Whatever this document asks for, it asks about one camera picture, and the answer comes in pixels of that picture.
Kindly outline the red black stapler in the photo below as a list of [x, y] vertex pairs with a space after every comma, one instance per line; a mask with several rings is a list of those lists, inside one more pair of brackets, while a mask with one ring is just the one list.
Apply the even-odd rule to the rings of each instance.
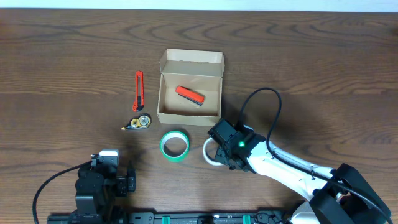
[[200, 105], [200, 106], [205, 101], [205, 97], [203, 95], [201, 95], [201, 94], [199, 94], [197, 92], [194, 92], [191, 89], [182, 87], [182, 86], [176, 87], [175, 92], [178, 95], [180, 95], [180, 96], [182, 96], [182, 97], [184, 97], [184, 98], [186, 98], [186, 99], [188, 99], [188, 100], [190, 100], [190, 101], [192, 101], [192, 102], [194, 102], [194, 103], [196, 103], [197, 105]]

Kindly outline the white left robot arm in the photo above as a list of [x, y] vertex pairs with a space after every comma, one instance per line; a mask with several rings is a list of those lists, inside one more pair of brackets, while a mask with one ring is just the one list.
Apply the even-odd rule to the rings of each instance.
[[115, 204], [136, 189], [136, 170], [128, 164], [126, 175], [117, 175], [118, 166], [111, 162], [95, 162], [79, 168], [75, 183], [76, 210], [68, 223], [97, 224], [129, 222], [128, 214]]

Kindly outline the red utility knife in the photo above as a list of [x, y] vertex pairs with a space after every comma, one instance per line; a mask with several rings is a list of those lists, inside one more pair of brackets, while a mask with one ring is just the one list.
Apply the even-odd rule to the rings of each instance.
[[133, 111], [140, 111], [144, 107], [144, 73], [136, 71], [135, 74], [135, 100], [132, 106]]

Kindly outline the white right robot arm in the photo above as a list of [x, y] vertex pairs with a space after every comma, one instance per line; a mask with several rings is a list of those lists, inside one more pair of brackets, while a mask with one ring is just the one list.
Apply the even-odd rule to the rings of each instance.
[[391, 223], [391, 211], [352, 166], [312, 164], [275, 146], [269, 136], [245, 127], [212, 129], [218, 144], [214, 162], [268, 176], [301, 195], [306, 202], [290, 223]]

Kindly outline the white tape roll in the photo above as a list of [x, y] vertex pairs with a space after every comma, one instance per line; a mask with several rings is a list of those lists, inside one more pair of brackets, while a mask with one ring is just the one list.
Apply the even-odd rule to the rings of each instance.
[[213, 138], [208, 138], [208, 139], [204, 142], [204, 144], [203, 144], [203, 147], [202, 147], [203, 158], [204, 158], [204, 160], [206, 160], [206, 162], [207, 162], [208, 164], [210, 164], [210, 165], [212, 165], [212, 166], [223, 166], [222, 163], [220, 163], [220, 162], [215, 161], [214, 159], [212, 159], [212, 158], [208, 155], [208, 153], [207, 153], [207, 151], [206, 151], [206, 147], [207, 147], [207, 145], [208, 145], [211, 141], [213, 141]]

